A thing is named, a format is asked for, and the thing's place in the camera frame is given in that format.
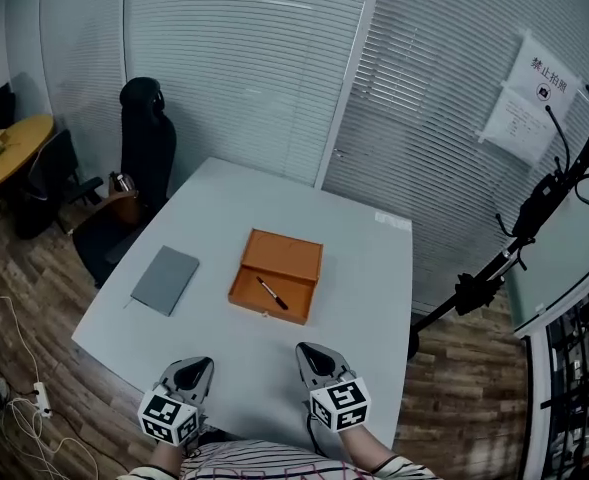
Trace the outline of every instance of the white table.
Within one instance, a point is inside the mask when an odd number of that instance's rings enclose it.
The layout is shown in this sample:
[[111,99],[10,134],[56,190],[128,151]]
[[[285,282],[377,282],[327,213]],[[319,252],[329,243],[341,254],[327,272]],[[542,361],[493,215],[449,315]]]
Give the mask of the white table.
[[[324,245],[305,326],[227,301],[252,228]],[[200,260],[170,317],[130,298],[162,245]],[[365,379],[373,399],[367,427],[391,446],[405,377],[411,287],[410,221],[211,158],[128,251],[73,339],[141,391],[173,361],[209,356],[215,361],[205,401],[209,424],[306,448],[311,443],[301,402],[307,395],[294,347],[320,343],[343,354]],[[326,446],[336,442],[321,439]]]

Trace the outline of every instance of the orange box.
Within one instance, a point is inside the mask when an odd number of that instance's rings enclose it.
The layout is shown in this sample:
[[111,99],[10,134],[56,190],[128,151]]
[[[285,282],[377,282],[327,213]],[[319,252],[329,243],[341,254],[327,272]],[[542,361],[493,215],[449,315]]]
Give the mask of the orange box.
[[[305,325],[321,276],[322,256],[321,244],[253,229],[227,298],[237,306]],[[285,302],[287,310],[257,276]]]

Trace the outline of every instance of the shirt sleeve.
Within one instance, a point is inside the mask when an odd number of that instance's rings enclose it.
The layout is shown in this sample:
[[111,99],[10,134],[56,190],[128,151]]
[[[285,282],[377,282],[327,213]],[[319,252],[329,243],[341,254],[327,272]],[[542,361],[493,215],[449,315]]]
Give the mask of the shirt sleeve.
[[414,464],[404,457],[393,457],[384,462],[372,475],[385,480],[441,480],[425,466]]
[[141,466],[130,471],[127,475],[119,476],[116,480],[178,480],[167,471],[156,466]]

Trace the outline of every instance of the black marker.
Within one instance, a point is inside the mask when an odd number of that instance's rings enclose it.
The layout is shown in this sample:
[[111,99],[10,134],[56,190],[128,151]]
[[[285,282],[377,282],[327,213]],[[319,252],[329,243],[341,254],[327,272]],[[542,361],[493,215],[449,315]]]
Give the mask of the black marker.
[[276,303],[281,306],[283,309],[288,309],[287,304],[285,304],[285,302],[283,302],[283,299],[281,299],[278,295],[276,295],[274,293],[274,291],[265,284],[265,281],[263,281],[260,277],[256,276],[256,279],[258,280],[259,283],[261,283],[261,285],[263,286],[263,288],[265,288],[267,290],[267,293],[269,293],[272,297],[274,297],[274,300],[276,301]]

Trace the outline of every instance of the black chair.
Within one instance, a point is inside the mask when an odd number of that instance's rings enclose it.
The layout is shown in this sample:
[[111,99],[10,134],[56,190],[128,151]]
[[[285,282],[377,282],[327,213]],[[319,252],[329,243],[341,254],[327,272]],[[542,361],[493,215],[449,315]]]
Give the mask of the black chair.
[[14,124],[16,95],[10,90],[10,84],[0,87],[0,130]]
[[135,190],[117,192],[72,234],[76,251],[102,286],[147,224],[167,202],[176,133],[163,114],[159,83],[134,78],[121,91],[123,146],[121,172]]
[[63,204],[83,197],[94,203],[100,202],[94,190],[103,181],[97,177],[79,184],[77,167],[78,160],[68,130],[58,133],[41,148],[18,189],[6,196],[19,238],[34,238],[53,221],[65,232],[58,215]]

